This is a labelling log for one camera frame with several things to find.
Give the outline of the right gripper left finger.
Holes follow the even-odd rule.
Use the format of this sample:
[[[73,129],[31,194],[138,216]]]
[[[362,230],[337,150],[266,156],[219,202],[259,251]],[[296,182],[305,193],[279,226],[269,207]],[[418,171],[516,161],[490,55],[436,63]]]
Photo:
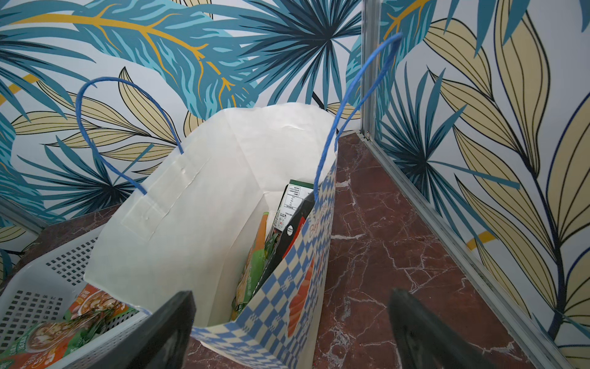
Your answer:
[[[93,368],[181,368],[196,307],[192,292],[176,293]]]

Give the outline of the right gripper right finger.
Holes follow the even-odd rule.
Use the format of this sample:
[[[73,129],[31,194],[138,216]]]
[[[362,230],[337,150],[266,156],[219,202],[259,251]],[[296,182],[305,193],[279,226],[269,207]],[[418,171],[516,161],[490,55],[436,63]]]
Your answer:
[[[494,367],[409,292],[392,290],[388,313],[401,367]]]

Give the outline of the grey plastic basket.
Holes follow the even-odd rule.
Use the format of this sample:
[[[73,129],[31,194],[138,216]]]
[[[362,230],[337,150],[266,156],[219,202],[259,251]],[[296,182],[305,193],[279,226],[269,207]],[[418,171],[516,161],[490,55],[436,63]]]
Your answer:
[[[9,348],[35,324],[60,322],[85,286],[85,269],[102,227],[27,264],[1,294],[1,351]],[[147,315],[132,310],[108,324],[105,331],[52,368],[90,368],[124,341]]]

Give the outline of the white blue checkered paper bag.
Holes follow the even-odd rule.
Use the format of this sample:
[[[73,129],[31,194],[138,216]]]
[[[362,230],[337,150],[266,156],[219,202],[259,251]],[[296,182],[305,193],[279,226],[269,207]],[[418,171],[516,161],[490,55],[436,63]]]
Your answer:
[[[295,368],[317,330],[332,233],[338,141],[365,99],[356,69],[338,110],[301,103],[224,109],[191,133],[120,206],[84,279],[149,318],[195,301],[191,339],[252,368]],[[291,180],[315,204],[292,249],[235,321],[232,301],[264,212]]]

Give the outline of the green orange soup packet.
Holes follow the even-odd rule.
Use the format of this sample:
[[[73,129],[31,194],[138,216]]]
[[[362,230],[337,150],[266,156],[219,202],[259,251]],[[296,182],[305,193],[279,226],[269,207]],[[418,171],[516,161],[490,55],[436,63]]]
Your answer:
[[[273,225],[270,226],[270,231],[267,230],[268,218],[269,212],[264,212],[258,226],[256,238],[247,256],[241,279],[236,287],[230,317],[232,321],[238,318],[253,298],[277,242],[279,233],[275,232]]]

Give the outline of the large dark seasoning packet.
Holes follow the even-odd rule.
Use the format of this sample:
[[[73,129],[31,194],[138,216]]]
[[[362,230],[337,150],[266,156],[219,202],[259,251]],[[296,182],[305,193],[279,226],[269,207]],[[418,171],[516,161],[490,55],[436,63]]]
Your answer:
[[[292,249],[314,204],[312,184],[295,180],[288,183],[273,219],[272,229],[267,236],[264,269],[255,292],[261,289],[265,281]]]

